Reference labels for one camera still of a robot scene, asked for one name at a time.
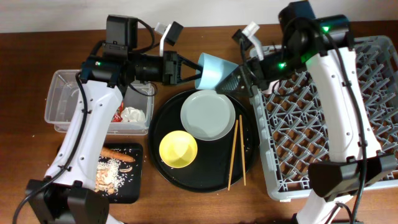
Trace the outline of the red snack wrapper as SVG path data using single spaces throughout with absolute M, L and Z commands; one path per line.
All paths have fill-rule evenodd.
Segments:
M 121 113 L 123 112 L 123 109 L 124 109 L 124 103 L 122 102 L 120 104 L 120 106 L 117 108 L 117 110 L 111 120 L 112 123 L 113 122 L 121 122 L 123 120 L 121 117 Z

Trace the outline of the white tissue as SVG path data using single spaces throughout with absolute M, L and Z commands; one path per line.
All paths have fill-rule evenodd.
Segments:
M 124 108 L 121 117 L 122 122 L 143 123 L 146 120 L 145 113 L 133 107 Z

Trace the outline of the yellow bowl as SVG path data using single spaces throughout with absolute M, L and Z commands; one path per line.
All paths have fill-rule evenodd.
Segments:
M 196 158 L 198 145 L 195 138 L 185 131 L 166 134 L 159 146 L 159 155 L 167 166 L 180 169 L 189 166 Z

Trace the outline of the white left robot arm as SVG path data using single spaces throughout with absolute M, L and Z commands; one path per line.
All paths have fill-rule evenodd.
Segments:
M 115 223 L 110 215 L 109 200 L 95 192 L 97 164 L 109 125 L 134 81 L 159 82 L 163 85 L 184 83 L 182 65 L 197 71 L 202 67 L 175 51 L 174 45 L 183 27 L 173 22 L 150 27 L 158 55 L 149 48 L 137 48 L 136 17 L 110 15 L 106 20 L 106 37 L 91 50 L 75 74 L 79 95 L 72 121 L 56 158 L 42 180 L 30 180 L 23 204 L 29 204 L 41 223 Z

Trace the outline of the light blue plastic cup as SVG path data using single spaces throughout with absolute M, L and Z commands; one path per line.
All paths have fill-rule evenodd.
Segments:
M 200 55 L 198 64 L 203 70 L 201 78 L 195 80 L 197 90 L 215 90 L 216 86 L 238 67 L 236 63 L 206 53 Z

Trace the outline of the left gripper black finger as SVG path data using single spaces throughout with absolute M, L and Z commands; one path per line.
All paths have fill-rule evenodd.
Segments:
M 200 79 L 201 77 L 202 77 L 202 72 L 199 72 L 198 74 L 195 74 L 195 75 L 190 76 L 188 78 L 184 78 L 184 79 L 179 78 L 177 80 L 177 84 L 183 84 L 183 83 L 186 83 L 186 82 L 194 81 L 194 80 Z
M 201 65 L 192 62 L 191 60 L 181 56 L 180 54 L 177 55 L 177 60 L 178 60 L 178 62 L 180 64 L 184 64 L 184 65 L 186 65 L 186 66 L 188 66 L 188 67 L 190 67 L 190 68 L 192 68 L 194 70 L 202 70 L 202 66 Z

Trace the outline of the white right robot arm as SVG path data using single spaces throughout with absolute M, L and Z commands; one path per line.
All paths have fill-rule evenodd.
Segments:
M 265 55 L 256 37 L 258 25 L 237 30 L 233 40 L 241 52 L 254 47 L 216 86 L 219 94 L 253 97 L 254 86 L 271 90 L 294 72 L 306 71 L 314 81 L 328 129 L 329 159 L 309 165 L 312 188 L 293 223 L 330 223 L 349 200 L 359 202 L 365 187 L 397 166 L 393 154 L 382 152 L 371 129 L 356 73 L 354 37 L 342 14 L 316 17 L 308 1 L 291 2 L 279 12 L 282 45 Z

